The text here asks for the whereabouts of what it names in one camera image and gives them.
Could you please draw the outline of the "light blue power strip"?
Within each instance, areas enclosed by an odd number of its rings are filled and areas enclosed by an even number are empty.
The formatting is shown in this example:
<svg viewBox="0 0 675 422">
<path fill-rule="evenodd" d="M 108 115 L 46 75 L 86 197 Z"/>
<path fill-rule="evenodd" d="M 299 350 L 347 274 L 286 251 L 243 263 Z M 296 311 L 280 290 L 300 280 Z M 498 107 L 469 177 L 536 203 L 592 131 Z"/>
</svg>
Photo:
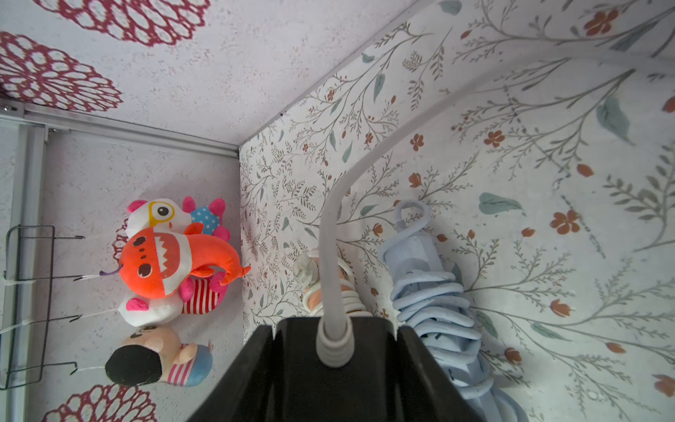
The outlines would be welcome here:
<svg viewBox="0 0 675 422">
<path fill-rule="evenodd" d="M 397 233 L 379 249 L 390 271 L 390 295 L 397 321 L 420 337 L 463 399 L 484 421 L 527 421 L 527 413 L 495 386 L 490 365 L 480 355 L 482 334 L 463 296 L 456 273 L 444 268 L 425 227 L 432 209 L 418 200 L 395 206 Z"/>
</svg>

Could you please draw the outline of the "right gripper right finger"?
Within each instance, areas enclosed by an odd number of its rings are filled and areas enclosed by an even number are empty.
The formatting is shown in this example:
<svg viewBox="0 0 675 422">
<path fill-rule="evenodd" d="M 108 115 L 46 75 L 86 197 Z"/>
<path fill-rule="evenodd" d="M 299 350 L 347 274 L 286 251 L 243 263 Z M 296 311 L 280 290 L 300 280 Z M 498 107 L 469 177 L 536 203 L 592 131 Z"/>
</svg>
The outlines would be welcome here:
<svg viewBox="0 0 675 422">
<path fill-rule="evenodd" d="M 397 330 L 397 383 L 403 421 L 479 421 L 418 334 Z"/>
</svg>

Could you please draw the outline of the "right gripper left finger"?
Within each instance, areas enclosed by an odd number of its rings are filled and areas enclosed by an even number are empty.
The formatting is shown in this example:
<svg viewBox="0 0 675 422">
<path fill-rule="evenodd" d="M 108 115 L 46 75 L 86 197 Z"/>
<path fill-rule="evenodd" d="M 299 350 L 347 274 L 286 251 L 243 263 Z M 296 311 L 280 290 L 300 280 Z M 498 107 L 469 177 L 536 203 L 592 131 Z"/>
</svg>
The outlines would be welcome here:
<svg viewBox="0 0 675 422">
<path fill-rule="evenodd" d="M 229 369 L 189 418 L 191 421 L 263 421 L 272 385 L 272 327 L 258 327 Z"/>
</svg>

